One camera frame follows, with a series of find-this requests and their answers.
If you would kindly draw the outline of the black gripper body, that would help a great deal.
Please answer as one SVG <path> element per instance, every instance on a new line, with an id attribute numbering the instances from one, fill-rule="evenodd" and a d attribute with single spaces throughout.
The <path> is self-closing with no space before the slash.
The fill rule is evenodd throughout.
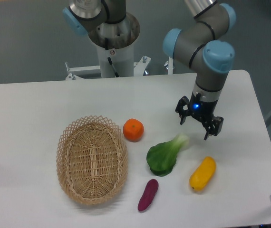
<path id="1" fill-rule="evenodd" d="M 187 105 L 190 115 L 200 122 L 211 122 L 218 100 L 213 102 L 201 101 L 192 94 L 190 103 Z"/>

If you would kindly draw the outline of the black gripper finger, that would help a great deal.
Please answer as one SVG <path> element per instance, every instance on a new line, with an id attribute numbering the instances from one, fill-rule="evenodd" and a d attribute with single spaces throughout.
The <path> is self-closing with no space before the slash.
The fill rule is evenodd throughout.
<path id="1" fill-rule="evenodd" d="M 175 108 L 175 112 L 179 114 L 180 117 L 180 125 L 183 125 L 186 118 L 190 115 L 188 110 L 188 105 L 190 101 L 186 96 L 183 96 L 179 99 L 177 106 Z"/>
<path id="2" fill-rule="evenodd" d="M 217 136 L 221 132 L 223 126 L 223 117 L 220 116 L 208 116 L 202 120 L 202 125 L 206 130 L 204 140 L 207 140 L 209 136 Z"/>

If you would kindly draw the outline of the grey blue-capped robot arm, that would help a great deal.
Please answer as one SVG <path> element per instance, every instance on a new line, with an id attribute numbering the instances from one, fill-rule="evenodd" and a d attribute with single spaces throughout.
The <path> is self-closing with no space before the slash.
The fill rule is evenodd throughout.
<path id="1" fill-rule="evenodd" d="M 186 5 L 195 24 L 186 31 L 174 28 L 163 40 L 164 53 L 197 74 L 191 97 L 182 97 L 175 111 L 181 123 L 191 116 L 203 125 L 206 136 L 217 136 L 223 118 L 214 110 L 235 57 L 234 48 L 220 37 L 234 26 L 236 14 L 215 0 L 188 0 Z M 87 35 L 101 51 L 103 78 L 134 75 L 128 49 L 138 39 L 140 26 L 124 0 L 71 0 L 62 13 L 76 34 Z"/>

